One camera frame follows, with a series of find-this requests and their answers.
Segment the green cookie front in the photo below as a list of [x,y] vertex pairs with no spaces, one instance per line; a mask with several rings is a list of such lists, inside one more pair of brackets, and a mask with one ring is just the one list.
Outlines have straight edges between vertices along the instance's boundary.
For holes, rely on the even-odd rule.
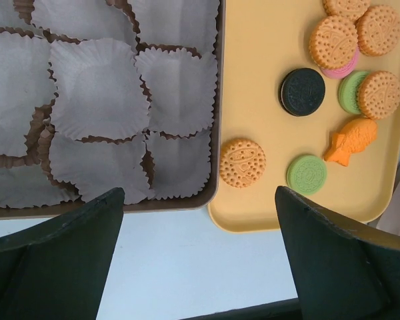
[[315,155],[300,155],[289,164],[286,172],[287,185],[303,195],[313,195],[325,184],[327,168]]

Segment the orange fish shaped cookie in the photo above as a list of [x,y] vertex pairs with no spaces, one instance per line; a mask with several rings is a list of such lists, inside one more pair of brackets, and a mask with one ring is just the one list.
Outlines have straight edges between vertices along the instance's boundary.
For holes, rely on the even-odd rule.
[[331,146],[324,154],[326,162],[349,165],[352,154],[363,152],[377,138],[377,123],[369,118],[356,118],[348,122],[331,138]]

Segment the black sandwich cookie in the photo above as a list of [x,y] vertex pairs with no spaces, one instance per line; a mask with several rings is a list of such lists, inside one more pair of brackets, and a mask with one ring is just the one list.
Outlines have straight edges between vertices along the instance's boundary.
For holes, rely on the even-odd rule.
[[305,117],[318,110],[325,92],[325,82],[318,71],[298,68],[290,71],[282,80],[279,102],[290,115]]

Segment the white paper cup top centre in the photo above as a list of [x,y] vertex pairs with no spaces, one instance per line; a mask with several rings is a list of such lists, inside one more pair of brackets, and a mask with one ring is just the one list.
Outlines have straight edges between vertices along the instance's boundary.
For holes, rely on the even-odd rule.
[[39,0],[31,22],[51,34],[77,40],[112,38],[136,51],[136,33],[123,10],[106,1]]

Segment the green cookie upper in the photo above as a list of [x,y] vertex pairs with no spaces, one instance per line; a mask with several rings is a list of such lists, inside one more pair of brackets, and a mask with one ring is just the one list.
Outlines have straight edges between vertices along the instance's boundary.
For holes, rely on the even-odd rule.
[[340,82],[337,97],[344,111],[353,115],[362,114],[357,103],[357,91],[368,74],[369,71],[353,71]]

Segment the white paper cup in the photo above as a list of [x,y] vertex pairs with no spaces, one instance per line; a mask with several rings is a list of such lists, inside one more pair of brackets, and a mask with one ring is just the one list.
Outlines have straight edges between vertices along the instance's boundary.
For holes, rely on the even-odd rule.
[[73,184],[84,202],[121,187],[124,204],[136,204],[154,196],[141,166],[145,152],[142,135],[115,144],[83,143],[56,133],[49,148],[51,174],[58,182]]
[[112,38],[51,44],[55,130],[72,140],[124,140],[149,126],[150,102],[130,45]]
[[219,1],[144,0],[129,4],[139,23],[141,42],[191,47],[200,54],[214,50]]
[[40,165],[0,168],[1,208],[52,206],[76,199],[74,192],[52,185]]
[[39,0],[31,22],[51,34],[77,40],[112,38],[136,51],[136,33],[123,10],[106,1]]
[[45,39],[0,33],[0,155],[26,155],[33,114],[55,97],[50,52]]
[[217,88],[214,54],[200,57],[186,49],[146,49],[135,58],[150,94],[149,129],[188,137],[213,124]]
[[166,139],[153,133],[146,140],[153,160],[153,198],[188,198],[197,195],[211,174],[210,130],[193,137]]

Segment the yellow plastic tray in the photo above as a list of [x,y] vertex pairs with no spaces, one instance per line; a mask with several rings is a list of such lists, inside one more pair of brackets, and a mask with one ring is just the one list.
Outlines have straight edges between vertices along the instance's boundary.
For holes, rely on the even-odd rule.
[[[400,15],[400,1],[390,1]],[[248,138],[266,155],[258,182],[235,188],[219,183],[208,206],[223,230],[243,233],[277,229],[274,194],[286,183],[286,170],[299,155],[322,156],[332,132],[350,115],[337,101],[338,81],[326,79],[325,98],[312,115],[294,117],[280,105],[277,90],[293,69],[314,68],[309,36],[325,16],[321,1],[227,1],[223,54],[221,139]],[[400,79],[400,42],[381,57],[361,56],[359,70],[390,71]],[[347,167],[327,165],[327,180],[312,200],[367,223],[386,210],[400,150],[400,106],[378,123],[377,139],[354,154]]]

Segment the white paper cup right front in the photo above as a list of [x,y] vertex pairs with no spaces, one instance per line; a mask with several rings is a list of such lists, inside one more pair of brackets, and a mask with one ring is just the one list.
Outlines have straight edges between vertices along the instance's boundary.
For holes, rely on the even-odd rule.
[[153,160],[153,198],[188,198],[197,195],[211,174],[210,130],[193,137],[166,139],[153,133],[146,140]]

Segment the white paper cup top right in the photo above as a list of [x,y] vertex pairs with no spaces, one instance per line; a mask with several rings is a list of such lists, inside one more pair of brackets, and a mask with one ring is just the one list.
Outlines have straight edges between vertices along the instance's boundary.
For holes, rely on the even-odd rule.
[[200,54],[214,50],[219,1],[144,0],[129,4],[139,23],[141,42],[191,47]]

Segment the white paper cup centre front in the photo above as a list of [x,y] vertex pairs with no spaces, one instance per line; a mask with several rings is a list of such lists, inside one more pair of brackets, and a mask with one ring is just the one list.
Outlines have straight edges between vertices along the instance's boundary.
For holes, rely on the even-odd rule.
[[141,166],[145,152],[142,135],[115,144],[83,143],[56,133],[49,148],[51,174],[58,182],[73,184],[84,202],[121,187],[124,204],[136,204],[154,196]]

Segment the white paper cup left middle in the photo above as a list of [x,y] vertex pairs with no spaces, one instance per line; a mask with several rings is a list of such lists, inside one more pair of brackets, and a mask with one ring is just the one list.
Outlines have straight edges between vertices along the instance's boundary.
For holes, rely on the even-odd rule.
[[50,52],[45,39],[0,33],[0,155],[26,155],[33,114],[55,97]]

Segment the rose gold cookie tin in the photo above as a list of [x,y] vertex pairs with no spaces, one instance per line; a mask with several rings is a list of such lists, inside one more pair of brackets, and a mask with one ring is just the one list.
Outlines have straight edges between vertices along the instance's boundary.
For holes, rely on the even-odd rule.
[[[42,38],[47,40],[50,46],[55,41],[64,41],[76,44],[82,41],[87,41],[87,40],[80,41],[77,39],[71,39],[66,36],[58,36],[55,34],[51,34],[49,31],[44,30],[40,27],[36,27],[31,22],[31,13],[34,11],[34,2],[35,1],[0,1],[0,33],[9,32],[9,33],[17,33],[22,37],[28,35],[30,37]],[[106,2],[108,5],[113,5],[123,10],[123,12],[130,18],[130,21],[133,24],[133,30],[136,33],[137,45],[136,45],[136,51],[134,51],[135,58],[140,54],[140,52],[151,48],[162,49],[164,51],[175,51],[177,49],[186,49],[196,57],[200,57],[203,55],[198,53],[195,48],[191,47],[183,47],[176,45],[156,45],[156,44],[148,44],[141,42],[139,38],[139,32],[140,32],[139,23],[135,19],[135,14],[132,10],[131,5],[129,4],[130,1],[106,1]],[[124,204],[123,209],[125,212],[134,213],[142,211],[196,209],[208,204],[208,202],[212,200],[213,196],[216,193],[217,176],[218,176],[217,162],[219,154],[221,96],[222,96],[221,82],[223,78],[223,49],[224,49],[224,34],[225,34],[225,2],[224,1],[219,1],[219,2],[220,5],[218,9],[218,16],[216,17],[217,36],[215,38],[214,50],[212,52],[208,52],[215,55],[218,68],[217,88],[215,90],[216,96],[213,105],[213,124],[210,128],[208,128],[208,130],[210,130],[211,132],[210,178],[208,182],[206,182],[206,185],[203,188],[203,190],[200,191],[197,195],[183,199],[182,198],[165,199],[165,200],[156,200],[154,198],[144,199],[136,204],[131,204],[131,205]],[[51,140],[52,138],[54,138],[54,134],[59,132],[55,130],[55,127],[51,123],[51,112],[55,104],[55,100],[58,97],[58,94],[55,83],[56,80],[53,76],[53,71],[51,69],[50,61],[49,61],[49,73],[50,73],[50,78],[53,80],[55,85],[55,92],[54,92],[55,97],[51,100],[50,104],[37,108],[35,113],[33,114],[33,120],[31,122],[31,130],[29,132],[28,150],[26,155],[22,157],[11,157],[7,155],[0,155],[0,168],[9,169],[12,167],[40,165],[43,174],[47,176],[48,180],[50,180],[52,185],[58,186],[61,189],[66,189],[68,191],[74,192],[78,196],[78,199],[69,202],[62,202],[58,205],[52,205],[52,206],[44,205],[41,207],[32,207],[23,209],[0,207],[0,219],[48,217],[52,215],[58,215],[68,209],[73,209],[79,205],[86,203],[81,200],[79,191],[73,184],[66,182],[58,182],[53,178],[51,174],[49,148],[51,146]],[[150,110],[151,94],[144,80],[142,80],[142,82],[143,82],[142,85],[143,92],[147,96],[150,102],[150,107],[149,107]],[[146,140],[148,140],[149,136],[153,133],[159,133],[161,136],[166,137],[166,139],[183,138],[180,136],[168,135],[163,132],[152,131],[149,129],[148,126],[148,128],[146,128],[141,133],[124,140],[110,140],[102,137],[88,137],[82,140],[74,140],[74,141],[80,141],[83,143],[108,142],[108,143],[120,144],[132,141],[134,137],[142,135],[144,136],[144,142],[146,144]],[[141,166],[143,167],[144,172],[146,172],[150,188],[153,190],[152,188],[153,160],[150,151],[147,150],[147,145],[146,145],[145,155],[141,162]]]

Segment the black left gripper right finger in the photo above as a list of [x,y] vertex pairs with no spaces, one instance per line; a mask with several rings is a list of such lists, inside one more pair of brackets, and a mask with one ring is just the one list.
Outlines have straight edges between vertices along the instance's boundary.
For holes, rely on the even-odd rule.
[[400,319],[400,236],[288,187],[275,206],[304,319]]

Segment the white paper cup right middle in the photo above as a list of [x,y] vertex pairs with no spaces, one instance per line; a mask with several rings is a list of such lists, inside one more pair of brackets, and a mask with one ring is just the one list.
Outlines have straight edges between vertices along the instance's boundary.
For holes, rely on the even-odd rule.
[[200,57],[186,49],[146,49],[135,58],[150,94],[149,129],[188,137],[213,124],[217,88],[214,54]]

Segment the white paper cup left front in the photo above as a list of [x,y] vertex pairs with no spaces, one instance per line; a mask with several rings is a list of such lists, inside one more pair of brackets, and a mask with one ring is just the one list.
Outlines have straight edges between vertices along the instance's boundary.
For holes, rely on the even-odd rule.
[[40,165],[0,168],[1,208],[52,206],[76,199],[74,192],[52,185]]

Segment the pink sandwich cookie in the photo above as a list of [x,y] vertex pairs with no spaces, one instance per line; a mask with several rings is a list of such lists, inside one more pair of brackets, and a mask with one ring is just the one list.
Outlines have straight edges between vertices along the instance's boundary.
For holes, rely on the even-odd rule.
[[331,79],[342,79],[348,76],[357,66],[359,60],[359,49],[356,48],[353,58],[348,62],[348,64],[338,68],[338,69],[324,69],[320,68],[320,71],[324,76]]

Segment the orange cookie top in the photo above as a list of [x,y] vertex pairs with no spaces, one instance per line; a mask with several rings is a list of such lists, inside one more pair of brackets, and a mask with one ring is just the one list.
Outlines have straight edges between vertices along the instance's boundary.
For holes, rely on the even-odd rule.
[[371,0],[323,0],[328,15],[338,15],[356,22],[371,5]]

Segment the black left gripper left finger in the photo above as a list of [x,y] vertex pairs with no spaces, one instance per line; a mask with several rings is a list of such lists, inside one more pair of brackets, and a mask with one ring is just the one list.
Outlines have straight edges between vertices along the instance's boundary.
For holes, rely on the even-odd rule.
[[114,188],[0,237],[0,319],[95,319],[123,220]]

